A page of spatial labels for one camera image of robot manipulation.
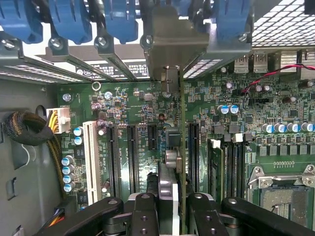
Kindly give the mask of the green RAM stick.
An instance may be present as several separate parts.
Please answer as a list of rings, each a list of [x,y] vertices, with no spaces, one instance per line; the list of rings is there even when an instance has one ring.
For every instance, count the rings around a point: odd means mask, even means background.
[[[224,194],[223,150],[221,141],[208,139],[208,193],[217,203],[221,203]]]

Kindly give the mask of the long black expansion slot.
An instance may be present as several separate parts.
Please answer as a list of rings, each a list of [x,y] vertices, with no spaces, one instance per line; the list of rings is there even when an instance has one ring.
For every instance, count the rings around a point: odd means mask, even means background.
[[[189,123],[189,177],[194,189],[194,192],[199,192],[199,124],[196,122]]]
[[[134,124],[127,126],[128,166],[130,193],[139,192],[138,133]]]
[[[107,126],[106,137],[111,195],[121,198],[119,140],[118,130],[115,125]]]

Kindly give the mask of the RAM slot with white clips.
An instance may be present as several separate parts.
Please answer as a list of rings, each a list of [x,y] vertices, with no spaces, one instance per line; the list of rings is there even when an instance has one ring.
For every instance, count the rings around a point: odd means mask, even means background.
[[[235,134],[232,138],[233,147],[233,180],[232,180],[232,196],[241,197],[242,196],[242,142],[243,134]]]

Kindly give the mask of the white PCI expansion slot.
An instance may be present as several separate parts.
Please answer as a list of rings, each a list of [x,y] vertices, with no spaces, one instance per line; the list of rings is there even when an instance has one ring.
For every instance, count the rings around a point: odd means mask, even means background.
[[[83,123],[88,205],[101,200],[100,159],[96,121]]]

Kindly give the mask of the short black expansion slot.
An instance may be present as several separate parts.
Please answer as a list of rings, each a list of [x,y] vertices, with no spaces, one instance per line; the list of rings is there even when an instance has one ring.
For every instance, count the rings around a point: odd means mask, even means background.
[[[148,124],[148,146],[149,150],[157,150],[158,148],[158,127],[156,124]]]

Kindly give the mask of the CPU socket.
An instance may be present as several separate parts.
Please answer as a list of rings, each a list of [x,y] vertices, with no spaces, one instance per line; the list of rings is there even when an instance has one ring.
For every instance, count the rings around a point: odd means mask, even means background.
[[[315,231],[315,165],[291,174],[267,174],[255,166],[246,200]]]

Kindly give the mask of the green motherboard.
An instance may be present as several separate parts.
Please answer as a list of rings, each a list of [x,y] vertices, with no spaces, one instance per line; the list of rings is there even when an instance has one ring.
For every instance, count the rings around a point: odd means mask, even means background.
[[[185,80],[186,195],[208,193],[208,139],[251,133],[246,147],[245,197],[255,166],[267,174],[291,174],[315,165],[315,62],[290,62],[264,73],[234,73],[223,67],[197,80]],[[138,133],[139,192],[158,197],[158,167],[164,163],[165,132],[177,119],[177,97],[159,82],[62,85],[59,105],[70,109],[71,130],[61,135],[64,188],[79,210],[88,207],[83,123],[96,121],[101,199],[112,197],[107,126],[118,130],[121,198],[130,193],[127,126]],[[199,124],[199,192],[189,177],[189,123]],[[149,150],[148,124],[156,124],[157,150]]]

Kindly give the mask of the white power connector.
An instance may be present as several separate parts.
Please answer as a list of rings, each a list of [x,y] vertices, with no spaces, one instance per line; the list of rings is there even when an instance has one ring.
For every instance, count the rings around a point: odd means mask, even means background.
[[[47,126],[54,134],[68,133],[71,130],[71,118],[69,108],[47,109]]]

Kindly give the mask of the open grey PC case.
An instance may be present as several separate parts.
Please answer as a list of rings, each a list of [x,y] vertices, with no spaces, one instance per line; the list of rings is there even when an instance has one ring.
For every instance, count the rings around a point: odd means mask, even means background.
[[[209,1],[211,15],[204,18],[202,25],[208,35],[212,30],[216,31],[214,0]],[[61,57],[54,57],[49,40],[62,37],[54,27],[49,2],[32,0],[32,3],[40,14],[43,41],[37,44],[22,41],[24,55],[37,56],[84,76],[88,81],[37,84],[0,79],[0,236],[36,236],[40,230],[81,211],[76,199],[64,188],[61,146],[64,133],[54,134],[47,126],[46,110],[61,108],[59,89],[62,85],[161,83],[151,77],[142,48],[143,21],[139,0],[136,0],[138,38],[121,44],[113,37],[115,53],[137,81],[128,81],[116,66],[98,55],[95,38],[110,35],[106,30],[102,0],[84,0],[92,26],[92,40],[80,45],[68,40],[71,55],[112,76],[115,82],[80,69]],[[268,55],[267,72],[290,62],[315,62],[315,0],[252,0],[248,20],[252,27],[248,73],[254,73],[255,54]],[[198,236],[188,230],[189,195],[186,195],[185,231],[178,236]]]

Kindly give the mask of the silver USB port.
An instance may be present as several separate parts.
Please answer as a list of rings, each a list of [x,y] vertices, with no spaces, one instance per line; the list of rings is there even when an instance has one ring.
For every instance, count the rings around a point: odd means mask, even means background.
[[[242,55],[234,60],[234,73],[248,73],[249,72],[249,55]]]
[[[268,71],[267,54],[255,54],[253,56],[253,71],[254,73],[264,73]]]

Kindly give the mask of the metal slot cover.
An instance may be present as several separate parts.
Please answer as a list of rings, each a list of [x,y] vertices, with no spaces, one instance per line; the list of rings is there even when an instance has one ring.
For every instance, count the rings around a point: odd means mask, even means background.
[[[230,40],[219,41],[217,32],[212,30],[206,51],[185,67],[184,79],[194,80],[208,72],[215,71],[248,54],[251,49],[252,36],[249,33],[243,33]]]
[[[115,82],[116,79],[106,73],[102,72],[101,70],[93,67],[92,65],[84,62],[83,60],[71,55],[69,53],[68,48],[68,40],[64,38],[50,38],[48,43],[52,55],[54,57],[61,57],[66,62],[79,67],[80,69],[87,70],[88,72],[92,72],[108,81]]]
[[[135,75],[115,53],[114,38],[112,36],[97,36],[94,40],[94,46],[97,48],[98,55],[107,62],[111,62],[114,66],[116,66],[128,81],[137,81]]]
[[[84,76],[55,66],[37,56],[26,56],[21,40],[0,31],[0,79],[37,84],[87,82]]]

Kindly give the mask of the blue slot retention clip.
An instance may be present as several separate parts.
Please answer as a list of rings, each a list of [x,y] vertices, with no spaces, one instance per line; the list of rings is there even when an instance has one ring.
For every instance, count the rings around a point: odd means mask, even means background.
[[[248,20],[251,10],[252,0],[214,0],[217,41],[248,43],[252,30]]]
[[[27,44],[43,41],[43,26],[32,0],[0,0],[0,26]]]
[[[48,0],[59,36],[77,45],[92,40],[92,26],[84,0]]]
[[[121,44],[138,38],[136,0],[102,0],[107,32]]]

